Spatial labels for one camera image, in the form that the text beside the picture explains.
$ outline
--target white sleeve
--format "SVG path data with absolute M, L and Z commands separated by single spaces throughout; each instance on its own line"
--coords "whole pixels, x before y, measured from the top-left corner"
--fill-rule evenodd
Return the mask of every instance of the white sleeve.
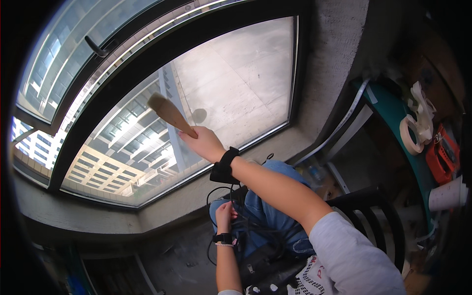
M 241 292 L 236 291 L 236 290 L 223 290 L 219 291 L 218 295 L 243 295 Z
M 406 294 L 402 276 L 388 256 L 339 213 L 321 218 L 309 239 L 340 293 Z

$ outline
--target teal shelf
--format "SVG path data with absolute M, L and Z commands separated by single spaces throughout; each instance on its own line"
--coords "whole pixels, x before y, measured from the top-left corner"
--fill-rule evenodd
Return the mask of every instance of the teal shelf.
M 354 82 L 353 85 L 359 89 L 361 83 Z M 430 168 L 426 163 L 425 156 L 427 148 L 425 147 L 423 152 L 416 156 L 411 155 L 407 151 L 405 145 L 403 144 L 402 138 L 400 137 L 400 121 L 405 118 L 407 113 L 411 112 L 410 109 L 405 102 L 396 98 L 382 86 L 375 83 L 369 83 L 368 85 L 371 87 L 372 93 L 377 99 L 377 102 L 372 103 L 371 98 L 367 94 L 367 89 L 364 91 L 363 95 L 371 107 L 380 114 L 387 126 L 392 130 L 396 140 L 400 143 L 400 146 L 403 149 L 403 153 L 405 153 L 408 161 L 410 162 L 413 173 L 416 177 L 416 181 L 420 187 L 421 196 L 423 198 L 428 230 L 431 231 L 433 225 L 431 224 L 431 213 L 428 206 L 428 200 L 431 189 L 437 187 L 437 185 L 434 181 Z

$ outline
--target glass pane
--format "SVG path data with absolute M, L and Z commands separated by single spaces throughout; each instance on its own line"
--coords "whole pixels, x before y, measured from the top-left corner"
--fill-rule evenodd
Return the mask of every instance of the glass pane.
M 101 44 L 156 0 L 68 0 L 38 41 L 18 91 L 17 105 L 51 122 L 62 97 L 92 54 L 86 35 Z
M 28 61 L 22 83 L 18 90 L 17 106 L 38 118 L 51 122 L 66 89 L 92 54 L 92 50 L 84 41 L 84 36 L 88 35 L 96 44 L 100 44 L 139 11 L 158 1 L 160 0 L 66 1 L 44 30 Z M 41 131 L 33 135 L 40 134 L 43 138 L 59 138 L 57 142 L 52 140 L 54 144 L 57 143 L 54 159 L 52 161 L 49 158 L 45 160 L 35 154 L 35 144 L 31 146 L 32 150 L 30 150 L 29 148 L 25 149 L 22 143 L 17 144 L 18 150 L 15 153 L 17 159 L 21 160 L 29 169 L 49 179 L 57 153 L 76 118 L 80 116 L 93 93 L 123 61 L 128 59 L 144 44 L 173 26 L 189 20 L 198 14 L 240 1 L 244 0 L 200 0 L 189 2 L 154 20 L 143 30 L 131 36 L 125 44 L 119 46 L 113 54 L 108 56 L 106 61 L 96 69 L 92 77 L 85 83 L 85 86 L 67 110 L 59 131 L 54 136 L 49 136 Z M 151 85 L 147 91 L 153 93 L 158 88 L 158 85 Z M 115 116 L 113 122 L 106 126 L 102 136 L 110 141 L 113 140 L 117 133 L 120 136 L 119 132 L 122 128 L 134 122 L 131 121 L 130 123 L 129 120 L 140 116 L 145 111 L 146 101 L 147 98 L 144 93 L 136 97 L 123 110 L 123 113 Z M 12 140 L 16 135 L 20 134 L 19 132 L 21 132 L 20 129 L 17 126 L 13 126 Z M 40 165 L 47 168 L 48 171 L 38 167 L 38 165 L 34 165 L 32 161 L 35 158 L 34 155 L 36 155 L 36 163 L 40 161 Z
M 13 117 L 12 139 L 17 138 L 30 129 L 32 129 L 31 126 Z M 22 153 L 20 154 L 15 151 L 15 155 L 29 169 L 44 178 L 50 178 L 64 138 L 66 138 L 66 133 L 63 130 L 59 130 L 56 136 L 50 136 L 43 131 L 36 131 L 15 145 Z
M 191 125 L 214 130 L 227 147 L 241 147 L 286 122 L 292 23 L 287 17 L 232 31 L 151 74 L 90 134 L 62 188 L 139 206 L 209 165 L 147 107 L 154 92 L 172 100 Z

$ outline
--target hand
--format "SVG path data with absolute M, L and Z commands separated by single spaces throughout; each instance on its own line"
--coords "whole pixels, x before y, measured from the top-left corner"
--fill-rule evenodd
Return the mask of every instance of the hand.
M 200 157 L 212 164 L 219 162 L 226 150 L 215 133 L 207 127 L 192 126 L 192 128 L 197 133 L 198 139 L 194 139 L 182 131 L 179 131 L 178 135 Z
M 231 201 L 221 204 L 215 211 L 216 226 L 218 234 L 229 233 L 231 230 L 231 220 L 237 218 L 237 212 L 233 208 Z

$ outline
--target open window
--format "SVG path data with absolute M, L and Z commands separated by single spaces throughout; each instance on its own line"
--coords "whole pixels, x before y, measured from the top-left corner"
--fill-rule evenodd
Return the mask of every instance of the open window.
M 12 138 L 38 130 L 16 144 L 15 167 L 31 180 L 140 207 L 207 171 L 147 107 L 155 92 L 226 147 L 249 148 L 293 120 L 305 1 L 111 2 L 66 2 L 30 57 Z

